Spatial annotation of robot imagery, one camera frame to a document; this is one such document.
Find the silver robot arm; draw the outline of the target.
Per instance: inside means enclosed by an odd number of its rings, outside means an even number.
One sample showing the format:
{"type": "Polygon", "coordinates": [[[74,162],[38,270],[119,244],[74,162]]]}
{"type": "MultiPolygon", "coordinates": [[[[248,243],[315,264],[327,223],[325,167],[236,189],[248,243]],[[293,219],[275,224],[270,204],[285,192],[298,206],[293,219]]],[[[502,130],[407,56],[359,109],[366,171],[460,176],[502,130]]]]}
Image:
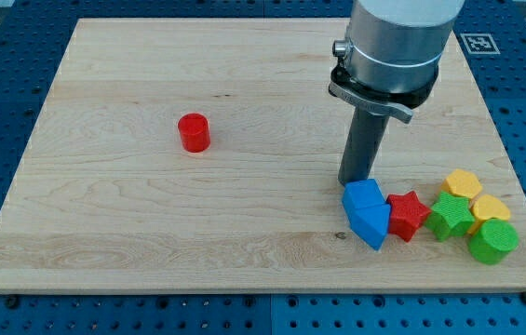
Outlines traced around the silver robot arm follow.
{"type": "Polygon", "coordinates": [[[355,0],[333,55],[365,87],[411,93],[434,82],[463,5],[464,0],[355,0]]]}

